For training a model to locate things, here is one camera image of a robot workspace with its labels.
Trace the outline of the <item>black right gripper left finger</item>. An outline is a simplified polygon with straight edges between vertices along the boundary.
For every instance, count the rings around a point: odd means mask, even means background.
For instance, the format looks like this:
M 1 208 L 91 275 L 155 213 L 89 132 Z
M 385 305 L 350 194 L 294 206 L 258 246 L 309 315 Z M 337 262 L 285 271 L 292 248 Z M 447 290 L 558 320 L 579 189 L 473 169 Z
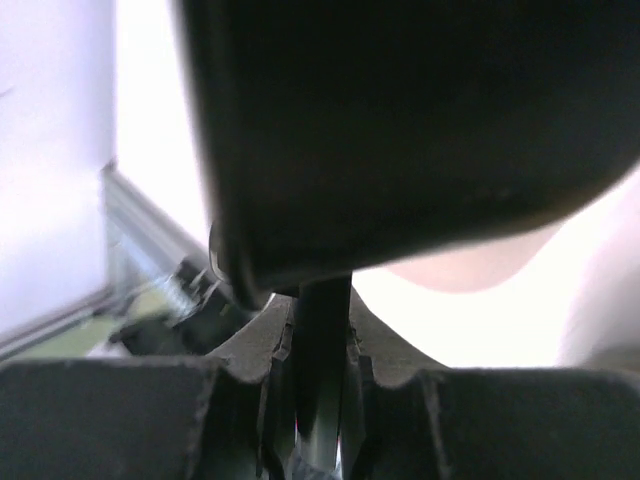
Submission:
M 282 479 L 293 448 L 290 303 L 208 357 L 1 367 L 5 479 Z

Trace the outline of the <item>black slotted litter scoop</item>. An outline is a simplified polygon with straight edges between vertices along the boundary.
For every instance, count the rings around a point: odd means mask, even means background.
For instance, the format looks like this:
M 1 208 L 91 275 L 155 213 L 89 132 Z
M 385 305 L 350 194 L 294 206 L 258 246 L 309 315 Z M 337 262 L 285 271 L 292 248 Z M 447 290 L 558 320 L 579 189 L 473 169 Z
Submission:
M 341 449 L 351 274 L 526 232 L 639 156 L 635 1 L 179 1 L 211 246 L 295 291 L 293 439 Z

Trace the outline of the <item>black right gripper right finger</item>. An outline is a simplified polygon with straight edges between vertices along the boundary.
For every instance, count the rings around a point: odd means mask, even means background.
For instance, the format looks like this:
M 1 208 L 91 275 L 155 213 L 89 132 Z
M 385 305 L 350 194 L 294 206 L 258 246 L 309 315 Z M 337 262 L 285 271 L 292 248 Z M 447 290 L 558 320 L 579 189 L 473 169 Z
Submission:
M 350 305 L 341 454 L 348 479 L 635 479 L 639 378 L 460 369 Z

